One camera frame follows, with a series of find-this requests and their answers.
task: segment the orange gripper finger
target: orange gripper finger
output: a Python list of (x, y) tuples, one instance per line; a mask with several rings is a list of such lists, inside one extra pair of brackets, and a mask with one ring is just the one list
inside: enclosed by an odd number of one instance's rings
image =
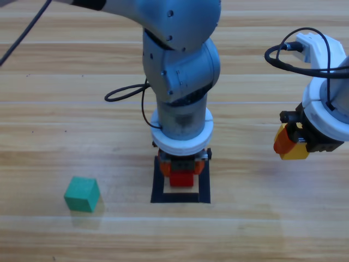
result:
[(286, 127), (279, 133), (278, 138), (274, 143), (274, 151), (277, 154), (287, 154), (289, 153), (294, 146), (295, 142), (291, 141), (287, 134)]

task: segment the cable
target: cable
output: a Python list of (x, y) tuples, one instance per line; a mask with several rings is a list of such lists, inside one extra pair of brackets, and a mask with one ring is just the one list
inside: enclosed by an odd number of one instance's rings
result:
[(152, 124), (150, 124), (146, 118), (146, 114), (144, 112), (144, 94), (146, 93), (146, 89), (147, 88), (144, 88), (143, 89), (143, 93), (142, 93), (142, 114), (143, 114), (143, 118), (144, 118), (144, 121), (150, 126), (150, 127), (153, 127), (153, 128), (157, 128), (157, 129), (162, 129), (162, 127), (157, 127), (157, 126), (154, 126)]
[[(285, 44), (285, 41), (293, 34), (302, 31), (302, 30), (309, 30), (309, 31), (314, 31), (316, 33), (318, 33), (322, 39), (324, 40), (325, 44), (326, 44), (326, 49), (327, 49), (327, 68), (326, 69), (305, 69), (305, 68), (298, 68), (298, 67), (294, 67), (290, 64), (286, 64), (284, 62), (282, 62), (281, 60), (279, 60), (279, 55), (280, 55), (280, 51), (283, 50), (288, 50), (291, 51), (290, 49), (288, 49), (289, 46), (292, 46), (292, 43), (287, 43)], [(274, 51), (278, 51), (276, 54), (276, 59), (271, 58), (270, 54)], [(286, 71), (290, 71), (290, 72), (294, 72), (297, 74), (302, 74), (302, 75), (307, 75), (307, 76), (313, 76), (313, 77), (317, 77), (317, 78), (326, 78), (327, 79), (327, 106), (333, 111), (335, 109), (335, 107), (332, 106), (331, 104), (331, 100), (330, 100), (330, 79), (348, 79), (349, 78), (349, 74), (348, 73), (331, 73), (330, 71), (336, 71), (336, 70), (343, 70), (343, 69), (349, 69), (348, 66), (346, 67), (337, 67), (337, 68), (331, 68), (330, 64), (331, 64), (331, 55), (330, 55), (330, 47), (328, 44), (328, 41), (326, 39), (326, 37), (317, 29), (311, 28), (311, 27), (303, 27), (303, 28), (299, 28), (297, 30), (292, 31), (290, 34), (288, 34), (281, 42), (280, 45), (278, 46), (274, 46), (269, 48), (266, 53), (264, 54), (264, 58), (266, 59), (266, 61), (271, 64), (274, 67), (277, 67), (279, 69), (282, 70), (286, 70)]]
[(46, 0), (46, 3), (41, 7), (37, 15), (34, 17), (34, 19), (30, 22), (30, 24), (27, 26), (27, 28), (23, 31), (23, 33), (18, 37), (16, 42), (13, 43), (13, 45), (7, 50), (5, 55), (0, 60), (0, 67), (5, 63), (7, 58), (12, 54), (12, 52), (19, 46), (19, 44), (22, 42), (22, 40), (26, 37), (26, 35), (30, 32), (30, 30), (33, 28), (33, 26), (38, 22), (44, 11), (47, 9), (47, 7), (50, 5), (52, 0)]
[[(133, 91), (133, 92), (130, 92), (124, 96), (121, 96), (121, 97), (117, 97), (117, 98), (110, 98), (112, 95), (116, 94), (116, 93), (119, 93), (121, 91), (125, 91), (125, 90), (128, 90), (128, 89), (131, 89), (131, 88), (137, 88), (137, 87), (140, 87), (139, 89), (137, 89), (136, 91)], [(153, 127), (153, 128), (157, 128), (157, 129), (162, 129), (162, 127), (157, 127), (157, 126), (154, 126), (152, 124), (149, 123), (149, 121), (147, 120), (146, 118), (146, 114), (144, 112), (144, 96), (145, 96), (145, 92), (146, 92), (146, 89), (150, 87), (150, 84), (148, 83), (148, 79), (146, 79), (146, 81), (143, 83), (143, 84), (137, 84), (137, 85), (132, 85), (132, 86), (125, 86), (125, 87), (122, 87), (122, 88), (119, 88), (119, 89), (116, 89), (110, 93), (108, 93), (105, 97), (104, 97), (104, 100), (106, 100), (107, 102), (117, 102), (117, 101), (121, 101), (121, 100), (124, 100), (126, 98), (129, 98), (129, 97), (132, 97), (136, 94), (139, 94), (140, 92), (142, 92), (142, 102), (141, 102), (141, 106), (142, 106), (142, 114), (143, 114), (143, 118), (144, 120), (146, 121), (146, 123), (150, 126), (150, 127)]]

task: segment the wood grain surface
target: wood grain surface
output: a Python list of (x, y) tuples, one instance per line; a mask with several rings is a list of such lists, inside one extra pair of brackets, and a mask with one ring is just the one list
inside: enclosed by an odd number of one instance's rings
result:
[[(0, 9), (0, 52), (44, 0)], [(0, 261), (349, 261), (349, 147), (283, 162), (279, 112), (306, 76), (269, 66), (264, 52), (313, 26), (349, 50), (347, 0), (222, 1), (212, 38), (222, 75), (208, 96), (212, 204), (150, 204), (151, 134), (140, 95), (142, 29), (122, 17), (52, 3), (0, 70)], [(299, 66), (295, 58), (282, 58)], [(155, 108), (146, 93), (146, 114)], [(97, 178), (93, 214), (70, 212), (73, 176)]]

